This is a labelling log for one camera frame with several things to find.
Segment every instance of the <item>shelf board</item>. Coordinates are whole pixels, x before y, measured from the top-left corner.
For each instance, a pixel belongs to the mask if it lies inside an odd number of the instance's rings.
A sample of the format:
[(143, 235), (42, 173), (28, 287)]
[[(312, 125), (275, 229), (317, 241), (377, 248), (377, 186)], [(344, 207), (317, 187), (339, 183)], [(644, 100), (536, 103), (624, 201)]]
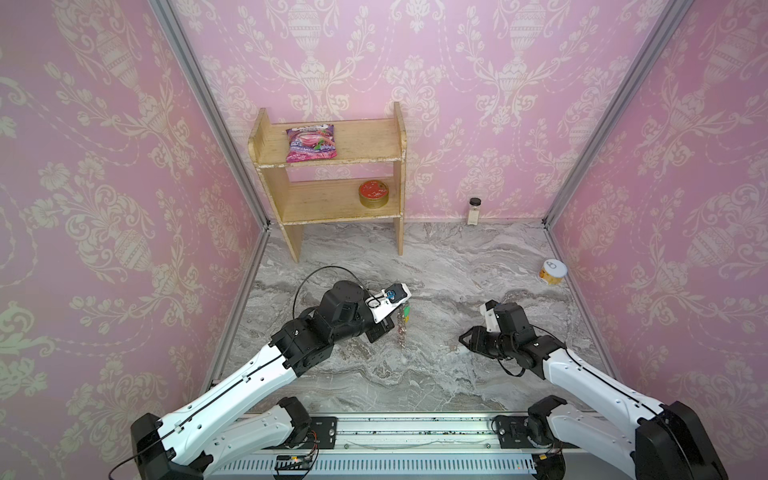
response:
[(389, 202), (380, 208), (364, 207), (360, 203), (358, 187), (365, 178), (343, 180), (313, 180), (293, 182), (284, 196), (280, 212), (283, 225), (305, 223), (350, 222), (376, 218), (400, 217), (399, 182), (394, 177), (382, 180), (389, 187)]
[(333, 125), (336, 156), (322, 160), (287, 163), (288, 135), (286, 129), (313, 123), (265, 125), (266, 135), (256, 166), (310, 167), (319, 165), (371, 164), (402, 159), (397, 123), (391, 119), (349, 120), (329, 122)]

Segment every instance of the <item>bottom shelf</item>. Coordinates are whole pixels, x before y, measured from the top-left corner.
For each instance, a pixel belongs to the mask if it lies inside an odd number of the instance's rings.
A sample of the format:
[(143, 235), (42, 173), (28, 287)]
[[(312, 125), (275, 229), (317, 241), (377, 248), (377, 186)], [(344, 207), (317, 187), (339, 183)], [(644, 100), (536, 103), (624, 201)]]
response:
[(288, 191), (280, 195), (283, 225), (400, 217), (400, 191), (396, 179), (376, 179), (389, 187), (389, 202), (380, 208), (368, 208), (360, 203), (357, 189), (366, 180), (373, 179), (314, 180), (289, 184)]

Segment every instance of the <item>white can lid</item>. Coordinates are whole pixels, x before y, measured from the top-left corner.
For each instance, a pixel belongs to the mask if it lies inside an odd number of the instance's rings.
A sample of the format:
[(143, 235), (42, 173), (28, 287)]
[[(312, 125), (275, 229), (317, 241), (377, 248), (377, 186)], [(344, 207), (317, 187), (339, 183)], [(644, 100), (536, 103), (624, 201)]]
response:
[(554, 278), (563, 278), (568, 273), (568, 267), (560, 260), (551, 258), (544, 261), (544, 271), (552, 275)]

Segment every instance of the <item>wooden shelf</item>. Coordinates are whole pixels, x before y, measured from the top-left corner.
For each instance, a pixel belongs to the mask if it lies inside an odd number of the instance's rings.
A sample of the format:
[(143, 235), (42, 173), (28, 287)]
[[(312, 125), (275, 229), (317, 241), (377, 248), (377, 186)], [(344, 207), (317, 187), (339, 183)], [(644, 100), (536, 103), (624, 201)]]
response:
[(280, 218), (286, 225), (350, 222), (400, 216), (399, 185), (394, 177), (381, 178), (389, 186), (389, 201), (380, 208), (364, 207), (357, 188), (365, 178), (295, 182), (288, 187)]
[[(334, 121), (336, 156), (326, 160), (287, 163), (286, 129), (313, 123), (271, 124), (266, 109), (259, 110), (248, 140), (251, 159), (293, 259), (301, 254), (303, 226), (307, 223), (350, 222), (392, 218), (397, 250), (402, 255), (406, 182), (406, 129), (399, 102), (395, 117), (383, 120)], [(379, 178), (389, 186), (389, 202), (381, 208), (360, 203), (359, 185), (370, 179), (291, 182), (286, 167), (392, 163), (392, 176)]]

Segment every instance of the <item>pink wall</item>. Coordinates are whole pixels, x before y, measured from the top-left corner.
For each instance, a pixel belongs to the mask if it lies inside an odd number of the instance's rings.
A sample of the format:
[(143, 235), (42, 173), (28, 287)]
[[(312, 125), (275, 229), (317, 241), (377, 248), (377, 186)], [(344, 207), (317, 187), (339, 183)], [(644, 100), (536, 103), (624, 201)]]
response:
[(261, 107), (314, 122), (400, 101), (409, 217), (462, 217), (480, 196), (485, 217), (540, 218), (666, 0), (174, 4), (243, 158)]
[(768, 2), (694, 2), (554, 230), (624, 381), (768, 458)]
[(0, 478), (106, 478), (199, 391), (257, 224), (146, 2), (4, 5), (0, 152)]

